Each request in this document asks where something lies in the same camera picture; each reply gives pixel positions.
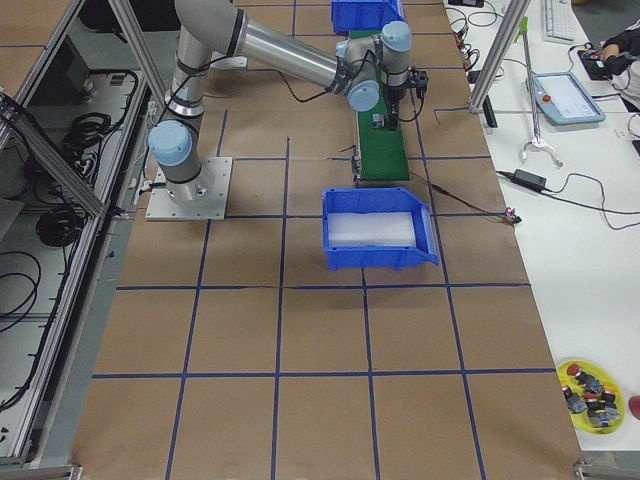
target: green conveyor belt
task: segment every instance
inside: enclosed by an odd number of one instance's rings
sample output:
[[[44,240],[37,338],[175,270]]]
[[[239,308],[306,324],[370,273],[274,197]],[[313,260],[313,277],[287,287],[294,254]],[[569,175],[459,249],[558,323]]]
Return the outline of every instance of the green conveyor belt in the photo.
[[[362,38],[377,32],[350,32],[351,38]],[[387,115],[387,106],[382,98],[374,109],[358,113],[358,133],[360,141],[360,178],[365,181],[408,181],[409,162],[404,148],[402,128],[397,130],[375,128],[374,114]]]

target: keyboard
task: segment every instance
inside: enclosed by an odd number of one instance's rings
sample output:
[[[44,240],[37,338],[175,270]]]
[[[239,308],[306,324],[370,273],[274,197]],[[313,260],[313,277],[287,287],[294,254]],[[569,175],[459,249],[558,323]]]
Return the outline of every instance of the keyboard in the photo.
[[[543,37],[548,42],[573,43],[576,38],[571,0],[542,0]]]

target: blue joint cap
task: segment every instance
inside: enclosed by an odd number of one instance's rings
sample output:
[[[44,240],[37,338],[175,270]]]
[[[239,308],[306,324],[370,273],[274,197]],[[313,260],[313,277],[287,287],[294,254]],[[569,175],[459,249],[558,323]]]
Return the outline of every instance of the blue joint cap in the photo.
[[[191,155],[192,147],[191,133],[176,120],[166,120],[149,133],[149,149],[161,166],[182,164]]]
[[[347,95],[349,105],[357,112],[366,112],[378,104],[380,86],[375,80],[365,80],[353,87]]]
[[[336,57],[344,58],[347,54],[347,43],[349,43],[349,40],[342,40],[336,43]]]
[[[395,21],[382,27],[380,34],[382,43],[395,52],[408,52],[411,50],[411,27],[408,23]]]

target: blue bin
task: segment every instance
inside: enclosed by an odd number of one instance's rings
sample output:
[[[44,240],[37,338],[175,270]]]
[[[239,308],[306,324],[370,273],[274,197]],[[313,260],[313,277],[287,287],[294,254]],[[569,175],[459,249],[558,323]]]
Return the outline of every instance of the blue bin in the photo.
[[[429,206],[404,188],[329,189],[322,194],[323,248],[331,270],[386,267],[400,270],[421,263],[439,264]],[[411,214],[416,246],[332,246],[329,242],[331,213]]]
[[[335,33],[381,30],[394,20],[404,20],[401,0],[331,0]]]

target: red object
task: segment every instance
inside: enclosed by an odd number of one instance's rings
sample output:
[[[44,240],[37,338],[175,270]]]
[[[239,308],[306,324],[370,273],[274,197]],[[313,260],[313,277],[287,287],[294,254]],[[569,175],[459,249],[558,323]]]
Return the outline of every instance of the red object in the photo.
[[[572,363],[567,367],[567,375],[575,377],[578,373],[580,373],[580,367],[577,364]]]
[[[640,395],[636,395],[629,399],[629,411],[631,412],[631,415],[640,420]]]

